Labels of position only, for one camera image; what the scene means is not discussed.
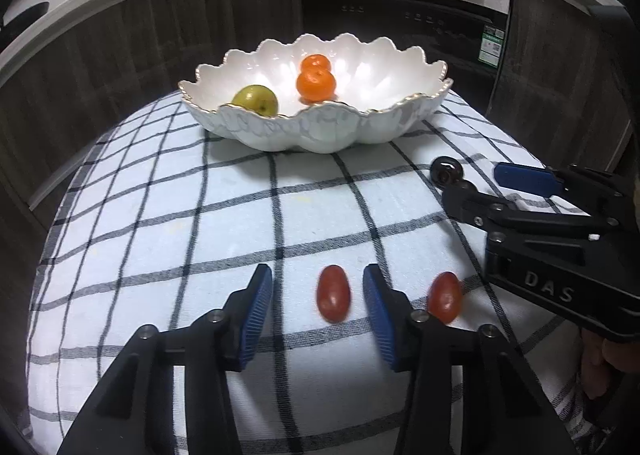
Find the scalloped bowl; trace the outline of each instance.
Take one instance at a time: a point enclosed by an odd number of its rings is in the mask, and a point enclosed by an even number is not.
[[[306,105],[296,78],[302,59],[316,53],[331,61],[335,99]],[[222,65],[200,65],[195,83],[178,86],[196,121],[218,136],[265,152],[299,146],[330,154],[352,143],[386,143],[429,118],[453,83],[446,73],[444,61],[428,64],[420,47],[400,51],[386,37],[364,44],[348,33],[330,42],[303,34],[293,44],[265,40],[253,52],[232,49]],[[230,103],[252,84],[275,93],[277,116]]]

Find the finger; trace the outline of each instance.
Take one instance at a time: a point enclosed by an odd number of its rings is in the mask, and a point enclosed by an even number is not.
[[[604,340],[602,355],[621,372],[640,372],[640,343],[614,343]]]
[[[604,395],[609,388],[610,375],[609,367],[606,364],[594,365],[587,353],[582,353],[580,380],[584,393],[589,399]]]
[[[601,365],[604,361],[602,357],[602,341],[602,337],[598,336],[595,332],[582,329],[584,351],[589,356],[592,365]]]

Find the green fruit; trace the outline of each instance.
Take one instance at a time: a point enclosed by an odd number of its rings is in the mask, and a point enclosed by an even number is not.
[[[273,91],[264,85],[247,85],[240,89],[231,100],[231,104],[254,111],[261,116],[273,117],[278,114],[278,99]]]

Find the tablecloth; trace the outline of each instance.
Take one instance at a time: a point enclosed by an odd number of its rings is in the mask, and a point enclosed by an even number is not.
[[[36,273],[28,333],[33,444],[56,452],[82,403],[142,324],[183,327],[243,288],[259,262],[274,274],[255,359],[228,381],[245,454],[389,454],[408,374],[388,370],[370,331],[362,270],[377,262],[423,307],[443,271],[463,280],[453,326],[494,323],[518,344],[572,437],[587,433],[577,328],[481,281],[485,233],[447,219],[428,169],[453,156],[479,191],[519,207],[577,212],[500,188],[495,162],[540,162],[451,92],[428,121],[383,145],[330,155],[264,153],[214,136],[172,93],[98,140],[60,205]],[[347,320],[316,308],[324,266],[348,275]],[[454,371],[452,445],[462,380]],[[184,371],[175,436],[186,453]]]

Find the dark cherry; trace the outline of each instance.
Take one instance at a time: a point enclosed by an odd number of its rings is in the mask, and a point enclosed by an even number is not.
[[[462,287],[458,277],[449,271],[433,280],[427,295],[427,311],[443,323],[451,323],[462,309]]]
[[[325,320],[338,323],[347,317],[351,305],[351,289],[344,270],[339,265],[328,265],[320,273],[316,304]]]
[[[462,165],[456,159],[447,156],[435,158],[431,163],[429,173],[431,174],[431,182],[441,189],[462,180],[465,175]]]
[[[478,191],[478,188],[476,188],[476,185],[466,179],[460,179],[456,183],[456,186],[460,186],[460,188],[464,188],[465,190]]]

